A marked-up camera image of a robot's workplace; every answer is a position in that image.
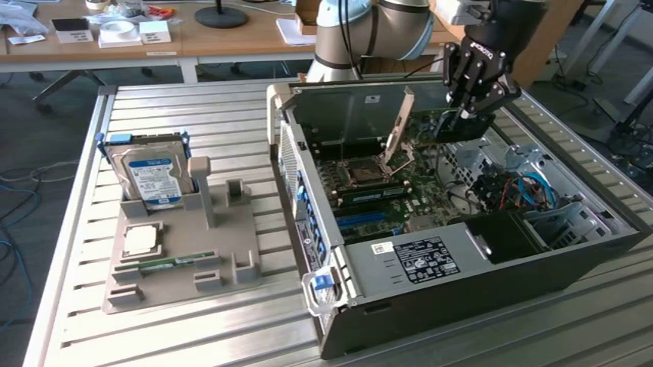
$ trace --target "aluminum profile table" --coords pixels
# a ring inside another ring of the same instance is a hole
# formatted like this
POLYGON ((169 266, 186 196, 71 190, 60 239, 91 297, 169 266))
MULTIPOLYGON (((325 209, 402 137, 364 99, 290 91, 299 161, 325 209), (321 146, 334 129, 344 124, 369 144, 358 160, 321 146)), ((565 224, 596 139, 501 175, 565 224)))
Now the aluminum profile table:
MULTIPOLYGON (((653 241, 600 265, 565 291, 342 359, 322 361, 283 221, 266 143, 274 80, 105 89, 55 250, 24 365, 641 365, 653 359, 653 241), (218 297, 106 315, 121 188, 97 152, 103 132, 185 128, 211 159, 210 184, 241 177, 253 190, 263 285, 218 297)), ((526 96, 517 105, 652 224, 645 195, 526 96)), ((497 125, 509 132, 510 118, 497 125)), ((531 137, 514 130, 516 142, 531 137)))

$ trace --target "hard drive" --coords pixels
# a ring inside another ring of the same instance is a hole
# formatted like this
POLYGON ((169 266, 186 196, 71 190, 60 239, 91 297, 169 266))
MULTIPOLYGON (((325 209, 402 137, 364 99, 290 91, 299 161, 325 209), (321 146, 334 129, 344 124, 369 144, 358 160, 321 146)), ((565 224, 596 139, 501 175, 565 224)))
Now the hard drive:
POLYGON ((105 134, 97 138, 123 187, 127 200, 143 200, 147 209, 182 205, 195 186, 189 174, 189 135, 105 134))

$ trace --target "blue latch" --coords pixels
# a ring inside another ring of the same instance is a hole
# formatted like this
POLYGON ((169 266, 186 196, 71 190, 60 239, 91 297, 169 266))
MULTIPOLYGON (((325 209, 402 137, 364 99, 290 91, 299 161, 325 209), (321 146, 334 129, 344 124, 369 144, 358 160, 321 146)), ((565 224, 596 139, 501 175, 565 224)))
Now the blue latch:
POLYGON ((110 143, 114 145, 130 144, 133 142, 133 134, 111 134, 110 143))
POLYGON ((297 199, 303 200, 305 199, 305 185, 299 186, 297 189, 297 199))
POLYGON ((110 157, 106 155, 106 149, 105 149, 105 134, 102 132, 97 133, 95 135, 95 141, 98 142, 98 150, 102 153, 102 156, 106 158, 106 161, 111 164, 110 157))
POLYGON ((316 277, 314 290, 328 289, 334 286, 334 279, 328 275, 318 275, 316 277))

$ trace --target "small white box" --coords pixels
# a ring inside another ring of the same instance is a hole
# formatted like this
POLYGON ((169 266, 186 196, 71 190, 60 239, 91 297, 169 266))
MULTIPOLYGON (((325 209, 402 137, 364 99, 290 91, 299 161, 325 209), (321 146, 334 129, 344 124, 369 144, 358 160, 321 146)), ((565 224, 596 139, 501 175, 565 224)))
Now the small white box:
POLYGON ((141 42, 141 37, 138 34, 135 34, 134 37, 117 38, 117 37, 111 37, 111 35, 101 33, 101 37, 98 38, 98 46, 101 48, 142 46, 142 45, 143 42, 141 42))
POLYGON ((139 23, 141 40, 145 44, 173 42, 167 21, 143 21, 139 23))

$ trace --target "gray carpet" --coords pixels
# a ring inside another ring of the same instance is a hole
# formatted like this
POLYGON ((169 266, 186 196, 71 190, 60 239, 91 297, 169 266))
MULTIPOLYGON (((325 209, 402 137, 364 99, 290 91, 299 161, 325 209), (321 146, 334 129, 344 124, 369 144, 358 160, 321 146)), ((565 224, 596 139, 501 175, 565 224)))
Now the gray carpet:
MULTIPOLYGON (((572 50, 587 26, 588 23, 584 22, 581 26, 569 29, 560 45, 564 52, 572 50)), ((591 58, 603 39, 597 39, 593 43, 591 52, 584 55, 587 59, 591 58)), ((653 65, 652 61, 653 57, 649 52, 637 49, 629 44, 624 44, 601 73, 604 85, 591 84, 583 94, 588 98, 601 96, 612 100, 616 106, 624 108, 621 99, 643 78, 651 65, 653 65)), ((293 75, 298 72, 305 72, 309 65, 309 62, 289 62, 293 75)), ((261 79, 285 76, 279 63, 243 64, 243 75, 233 75, 229 70, 230 66, 231 64, 222 65, 218 68, 215 68, 215 65, 205 67, 209 75, 201 80, 261 79)), ((44 75, 47 81, 52 81, 62 73, 44 73, 44 75)), ((103 70, 98 71, 98 75, 110 84, 115 85, 182 82, 181 71, 177 67, 155 67, 154 77, 151 78, 142 75, 138 68, 103 70)), ((0 75, 0 83, 7 77, 7 74, 0 75)), ((35 168, 46 166, 58 161, 74 160, 80 156, 88 118, 94 109, 97 87, 88 80, 78 79, 48 99, 47 102, 54 107, 54 113, 42 115, 34 109, 31 98, 44 86, 46 83, 34 82, 28 78, 27 73, 18 73, 14 75, 12 81, 0 87, 0 111, 3 111, 0 114, 0 172, 19 167, 35 168)), ((531 92, 556 113, 564 112, 581 102, 577 97, 561 92, 551 83, 537 83, 531 92)), ((648 109, 644 120, 649 121, 652 113, 651 109, 648 109)), ((565 114, 564 120, 579 129, 593 129, 600 122, 608 122, 605 117, 593 113, 591 106, 565 114)), ((608 150, 601 145, 597 145, 597 148, 608 153, 608 150)), ((58 171, 58 175, 68 174, 72 169, 74 167, 62 169, 58 171)), ((647 178, 640 177, 640 179, 647 184, 647 178)), ((24 350, 32 330, 32 318, 36 316, 71 184, 71 181, 44 183, 39 190, 42 205, 36 212, 8 229, 12 240, 24 254, 35 298, 28 312, 22 316, 22 320, 0 333, 0 365, 3 366, 20 365, 24 358, 24 350)), ((35 183, 28 181, 12 186, 31 189, 34 185, 35 183)), ((0 190, 0 215, 23 198, 24 194, 22 193, 8 193, 0 190)), ((6 239, 6 234, 2 231, 0 239, 6 239)), ((0 262, 0 280, 4 278, 10 267, 11 259, 8 258, 0 262)), ((26 297, 24 279, 16 271, 10 281, 0 286, 0 324, 22 309, 26 297)))

